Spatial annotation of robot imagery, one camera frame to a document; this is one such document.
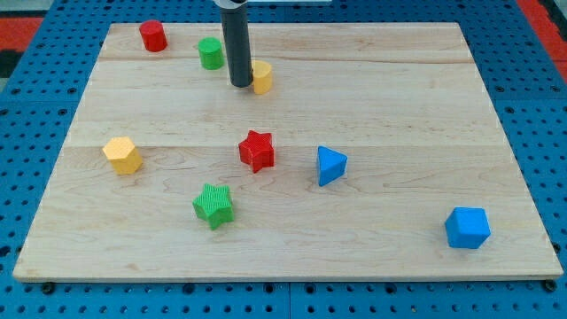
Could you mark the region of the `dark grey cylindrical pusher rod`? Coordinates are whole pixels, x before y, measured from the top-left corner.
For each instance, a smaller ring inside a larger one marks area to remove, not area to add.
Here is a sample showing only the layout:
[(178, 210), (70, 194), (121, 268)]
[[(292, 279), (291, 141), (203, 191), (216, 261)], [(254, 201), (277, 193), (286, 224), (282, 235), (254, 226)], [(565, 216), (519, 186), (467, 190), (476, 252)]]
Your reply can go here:
[(220, 0), (221, 25), (233, 86), (252, 84), (252, 58), (248, 30), (247, 1)]

